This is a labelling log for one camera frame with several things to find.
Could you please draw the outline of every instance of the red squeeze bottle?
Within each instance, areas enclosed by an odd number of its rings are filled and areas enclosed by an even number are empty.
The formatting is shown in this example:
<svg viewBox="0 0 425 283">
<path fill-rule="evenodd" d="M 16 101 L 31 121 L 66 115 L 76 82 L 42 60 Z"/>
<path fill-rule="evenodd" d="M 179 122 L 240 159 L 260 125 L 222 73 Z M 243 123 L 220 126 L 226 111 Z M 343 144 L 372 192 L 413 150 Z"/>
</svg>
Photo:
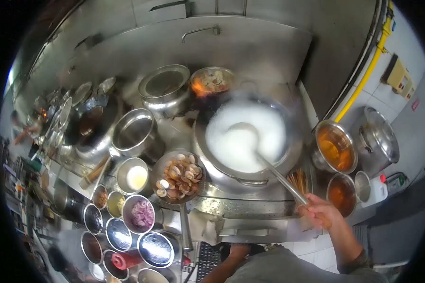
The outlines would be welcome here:
<svg viewBox="0 0 425 283">
<path fill-rule="evenodd" d="M 143 261 L 138 251 L 128 253 L 114 253 L 111 260 L 114 266 L 122 270 L 136 266 Z"/>
</svg>

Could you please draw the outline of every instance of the yellow gas pipe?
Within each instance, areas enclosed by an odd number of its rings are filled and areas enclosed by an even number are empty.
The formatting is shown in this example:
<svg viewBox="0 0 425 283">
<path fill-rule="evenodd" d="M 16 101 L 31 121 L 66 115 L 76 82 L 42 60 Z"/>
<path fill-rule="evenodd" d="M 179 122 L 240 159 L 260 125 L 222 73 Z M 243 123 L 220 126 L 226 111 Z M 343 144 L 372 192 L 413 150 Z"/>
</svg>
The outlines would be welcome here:
<svg viewBox="0 0 425 283">
<path fill-rule="evenodd" d="M 368 81 L 368 78 L 370 77 L 371 73 L 373 72 L 373 69 L 376 65 L 376 62 L 378 62 L 379 56 L 383 52 L 384 44 L 386 43 L 386 39 L 392 33 L 392 31 L 390 29 L 392 19 L 393 19 L 393 3 L 392 3 L 391 0 L 389 0 L 389 4 L 387 5 L 386 21 L 385 21 L 384 25 L 382 26 L 381 38 L 380 38 L 378 44 L 376 45 L 376 51 L 375 51 L 375 54 L 373 55 L 372 61 L 370 62 L 370 65 L 368 66 L 367 71 L 365 71 L 365 73 L 362 77 L 362 80 L 360 80 L 359 84 L 357 85 L 356 90 L 354 91 L 354 93 L 351 95 L 351 97 L 346 102 L 343 109 L 340 111 L 340 113 L 335 118 L 336 122 L 340 121 L 340 119 L 345 115 L 346 111 L 348 111 L 350 106 L 354 103 L 354 101 L 356 100 L 360 91 L 363 89 L 363 86 Z"/>
</svg>

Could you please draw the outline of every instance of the wooden handle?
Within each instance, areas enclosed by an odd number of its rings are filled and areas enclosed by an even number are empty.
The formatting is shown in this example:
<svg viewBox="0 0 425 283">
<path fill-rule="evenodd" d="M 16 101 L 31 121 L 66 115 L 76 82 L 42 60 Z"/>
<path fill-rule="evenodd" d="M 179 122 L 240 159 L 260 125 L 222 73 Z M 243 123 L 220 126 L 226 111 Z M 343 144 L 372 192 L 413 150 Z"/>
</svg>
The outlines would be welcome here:
<svg viewBox="0 0 425 283">
<path fill-rule="evenodd" d="M 307 203 L 305 209 L 308 209 L 309 207 L 311 207 L 311 204 Z M 300 212 L 300 214 L 303 214 L 302 209 L 298 208 L 298 211 Z M 326 215 L 323 214 L 323 212 L 316 212 L 315 217 L 323 222 L 322 226 L 324 229 L 329 230 L 332 227 L 332 222 L 326 217 Z"/>
<path fill-rule="evenodd" d="M 85 179 L 88 181 L 88 183 L 92 183 L 94 180 L 96 180 L 96 178 L 98 178 L 99 174 L 102 171 L 102 167 L 104 167 L 104 164 L 106 163 L 107 159 L 109 158 L 109 156 L 105 156 L 101 162 L 99 162 L 99 164 L 93 169 L 93 171 L 90 172 L 90 174 L 88 174 Z"/>
</svg>

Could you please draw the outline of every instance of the metal faucet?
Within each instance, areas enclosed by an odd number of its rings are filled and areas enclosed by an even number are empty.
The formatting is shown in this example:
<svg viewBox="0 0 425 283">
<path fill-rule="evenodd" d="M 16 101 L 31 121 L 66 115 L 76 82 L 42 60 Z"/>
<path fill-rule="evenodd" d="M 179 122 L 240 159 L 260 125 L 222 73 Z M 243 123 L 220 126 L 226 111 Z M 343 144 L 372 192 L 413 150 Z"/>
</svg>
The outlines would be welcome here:
<svg viewBox="0 0 425 283">
<path fill-rule="evenodd" d="M 185 42 L 185 38 L 186 38 L 186 36 L 188 35 L 188 34 L 191 34 L 191 33 L 196 33 L 196 32 L 199 32 L 199 31 L 203 31 L 203 30 L 208 30 L 208 29 L 212 29 L 212 33 L 214 34 L 214 35 L 219 35 L 220 34 L 220 26 L 219 25 L 214 25 L 214 26 L 212 26 L 212 27 L 207 27 L 207 28 L 202 28 L 202 29 L 195 29 L 195 30 L 192 30 L 192 31 L 188 31 L 188 32 L 186 32 L 185 34 L 183 34 L 183 36 L 181 37 L 181 42 L 182 43 L 184 43 Z"/>
</svg>

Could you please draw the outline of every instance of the electrical switch box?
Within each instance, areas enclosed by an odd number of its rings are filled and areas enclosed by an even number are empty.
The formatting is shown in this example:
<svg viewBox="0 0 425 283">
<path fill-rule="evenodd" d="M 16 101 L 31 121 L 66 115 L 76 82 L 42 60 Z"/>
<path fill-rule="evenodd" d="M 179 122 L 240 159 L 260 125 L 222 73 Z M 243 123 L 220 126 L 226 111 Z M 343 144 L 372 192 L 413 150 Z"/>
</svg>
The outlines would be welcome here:
<svg viewBox="0 0 425 283">
<path fill-rule="evenodd" d="M 390 85 L 395 93 L 406 99 L 410 99 L 416 90 L 408 70 L 403 66 L 397 54 L 392 56 L 386 71 L 381 77 L 381 82 Z"/>
</svg>

